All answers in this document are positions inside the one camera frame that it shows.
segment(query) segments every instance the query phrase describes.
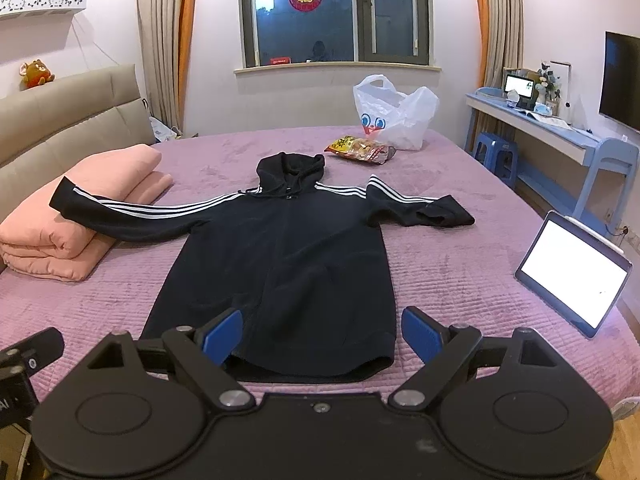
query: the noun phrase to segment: tablet screen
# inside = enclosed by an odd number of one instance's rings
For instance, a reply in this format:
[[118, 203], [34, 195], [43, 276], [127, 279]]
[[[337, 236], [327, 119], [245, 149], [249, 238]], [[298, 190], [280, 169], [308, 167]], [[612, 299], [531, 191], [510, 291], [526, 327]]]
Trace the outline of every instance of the tablet screen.
[[546, 222], [522, 272], [593, 328], [609, 311], [627, 275], [625, 269], [552, 221]]
[[504, 85], [504, 91], [509, 93], [511, 90], [515, 90], [522, 97], [530, 98], [533, 95], [533, 84], [533, 79], [508, 75], [507, 82]]

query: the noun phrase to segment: window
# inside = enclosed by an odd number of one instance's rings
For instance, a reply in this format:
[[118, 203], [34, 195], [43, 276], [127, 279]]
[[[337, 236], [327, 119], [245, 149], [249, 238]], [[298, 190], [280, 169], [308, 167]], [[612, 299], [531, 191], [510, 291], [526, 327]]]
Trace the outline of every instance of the window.
[[293, 63], [429, 62], [429, 0], [242, 0], [241, 4], [247, 67], [268, 65], [276, 57], [290, 57]]

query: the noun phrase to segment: hello kitty pattern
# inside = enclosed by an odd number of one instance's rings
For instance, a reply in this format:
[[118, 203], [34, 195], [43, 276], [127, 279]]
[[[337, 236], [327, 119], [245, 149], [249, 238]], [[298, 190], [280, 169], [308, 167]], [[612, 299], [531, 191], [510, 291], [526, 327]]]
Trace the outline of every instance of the hello kitty pattern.
[[85, 8], [86, 0], [0, 0], [0, 18], [28, 10]]

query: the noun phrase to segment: snack bag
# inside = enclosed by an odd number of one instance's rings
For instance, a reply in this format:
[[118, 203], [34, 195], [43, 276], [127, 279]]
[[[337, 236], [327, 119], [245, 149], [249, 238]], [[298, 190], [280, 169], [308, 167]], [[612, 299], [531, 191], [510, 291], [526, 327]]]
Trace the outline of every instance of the snack bag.
[[371, 164], [384, 164], [396, 154], [393, 146], [387, 146], [375, 140], [356, 139], [352, 136], [341, 137], [327, 146], [325, 151]]

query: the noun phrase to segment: blue gripper pad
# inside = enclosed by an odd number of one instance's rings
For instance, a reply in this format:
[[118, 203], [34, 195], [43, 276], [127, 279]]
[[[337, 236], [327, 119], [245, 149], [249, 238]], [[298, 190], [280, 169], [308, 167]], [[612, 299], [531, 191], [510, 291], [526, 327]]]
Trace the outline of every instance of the blue gripper pad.
[[442, 335], [429, 326], [408, 308], [402, 311], [402, 337], [422, 359], [423, 363], [431, 361], [442, 350]]
[[242, 339], [242, 313], [236, 310], [204, 336], [202, 352], [220, 366]]

